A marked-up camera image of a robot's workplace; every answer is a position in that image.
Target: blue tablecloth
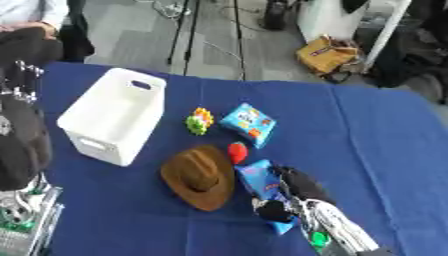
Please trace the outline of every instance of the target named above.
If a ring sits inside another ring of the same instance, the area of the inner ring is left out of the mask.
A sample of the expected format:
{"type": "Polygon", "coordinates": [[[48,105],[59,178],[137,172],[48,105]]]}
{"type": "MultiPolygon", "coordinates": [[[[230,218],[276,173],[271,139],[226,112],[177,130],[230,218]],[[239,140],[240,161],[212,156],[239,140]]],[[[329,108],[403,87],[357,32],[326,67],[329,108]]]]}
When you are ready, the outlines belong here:
{"type": "Polygon", "coordinates": [[[238,182],[222,209],[189,207],[162,182],[161,164],[197,144],[225,148],[237,136],[214,126],[191,135],[199,104],[220,119],[248,102],[278,120],[247,163],[269,158],[317,178],[340,208],[398,255],[448,255],[448,133],[418,96],[404,91],[291,82],[236,82],[156,74],[168,81],[165,114],[128,168],[77,153],[56,119],[108,67],[57,63],[42,105],[54,144],[52,182],[66,209],[56,256],[314,255],[298,229],[279,237],[254,216],[238,182]]]}

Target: basket handle hole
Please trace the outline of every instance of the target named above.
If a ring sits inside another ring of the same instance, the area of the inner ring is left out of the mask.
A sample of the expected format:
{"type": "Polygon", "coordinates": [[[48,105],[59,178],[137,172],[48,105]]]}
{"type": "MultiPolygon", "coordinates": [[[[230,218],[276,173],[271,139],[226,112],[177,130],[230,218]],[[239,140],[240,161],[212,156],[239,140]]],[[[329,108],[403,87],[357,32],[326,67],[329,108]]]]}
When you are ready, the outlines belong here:
{"type": "Polygon", "coordinates": [[[151,85],[144,83],[144,82],[140,82],[140,81],[131,81],[132,86],[135,87],[139,87],[145,90],[151,90],[151,85]]]}

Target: red ball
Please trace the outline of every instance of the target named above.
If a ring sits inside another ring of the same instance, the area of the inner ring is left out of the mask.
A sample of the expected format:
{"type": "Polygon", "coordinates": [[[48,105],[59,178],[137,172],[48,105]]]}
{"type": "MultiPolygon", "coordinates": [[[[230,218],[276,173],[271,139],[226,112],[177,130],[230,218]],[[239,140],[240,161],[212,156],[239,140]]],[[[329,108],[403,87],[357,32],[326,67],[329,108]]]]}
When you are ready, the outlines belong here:
{"type": "Polygon", "coordinates": [[[235,142],[229,145],[228,154],[233,164],[239,164],[246,159],[248,150],[242,142],[235,142]]]}

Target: tripod leg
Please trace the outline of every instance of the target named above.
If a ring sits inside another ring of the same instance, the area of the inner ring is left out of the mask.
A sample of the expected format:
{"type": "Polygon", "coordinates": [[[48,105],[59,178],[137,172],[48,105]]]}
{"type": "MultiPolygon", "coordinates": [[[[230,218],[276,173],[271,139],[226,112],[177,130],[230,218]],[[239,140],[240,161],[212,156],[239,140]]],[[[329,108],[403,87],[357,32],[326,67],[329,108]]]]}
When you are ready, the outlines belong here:
{"type": "Polygon", "coordinates": [[[191,49],[193,48],[194,37],[195,37],[195,32],[196,32],[196,25],[198,24],[199,7],[201,5],[201,1],[203,1],[203,0],[196,0],[196,6],[195,6],[194,16],[193,16],[193,24],[191,25],[191,30],[190,30],[190,39],[188,40],[187,50],[185,51],[185,55],[184,55],[184,60],[185,60],[184,76],[187,74],[188,66],[190,64],[191,49]]]}
{"type": "Polygon", "coordinates": [[[185,12],[187,12],[189,2],[190,0],[184,0],[184,4],[182,6],[182,12],[180,13],[179,21],[177,24],[176,33],[174,34],[173,43],[171,45],[170,55],[168,56],[167,59],[168,65],[171,65],[173,63],[174,51],[176,51],[177,41],[179,40],[180,30],[182,29],[182,25],[184,24],[185,12]]]}
{"type": "Polygon", "coordinates": [[[235,24],[236,24],[236,34],[237,34],[237,40],[238,40],[238,47],[240,52],[240,65],[241,65],[241,71],[243,72],[243,80],[246,81],[246,64],[244,61],[244,52],[243,52],[243,33],[241,31],[241,23],[240,23],[240,14],[239,14],[239,7],[238,7],[238,0],[233,0],[233,8],[235,11],[235,24]]]}

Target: blue cracker box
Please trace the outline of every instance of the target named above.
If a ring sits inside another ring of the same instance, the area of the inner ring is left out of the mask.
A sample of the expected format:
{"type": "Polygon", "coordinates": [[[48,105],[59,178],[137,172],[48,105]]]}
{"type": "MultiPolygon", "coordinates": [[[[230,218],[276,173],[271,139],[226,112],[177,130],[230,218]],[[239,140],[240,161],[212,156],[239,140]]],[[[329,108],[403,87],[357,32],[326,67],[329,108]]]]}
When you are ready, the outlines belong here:
{"type": "MultiPolygon", "coordinates": [[[[285,205],[290,205],[289,200],[280,193],[278,177],[269,171],[269,167],[271,167],[269,160],[260,160],[246,167],[236,167],[236,170],[249,193],[257,194],[261,200],[278,200],[285,205]]],[[[290,223],[268,223],[274,227],[277,234],[283,235],[296,226],[298,219],[295,217],[290,223]]]]}
{"type": "Polygon", "coordinates": [[[253,143],[256,148],[262,148],[277,124],[277,121],[261,113],[247,103],[233,110],[220,124],[235,130],[253,143]]]}

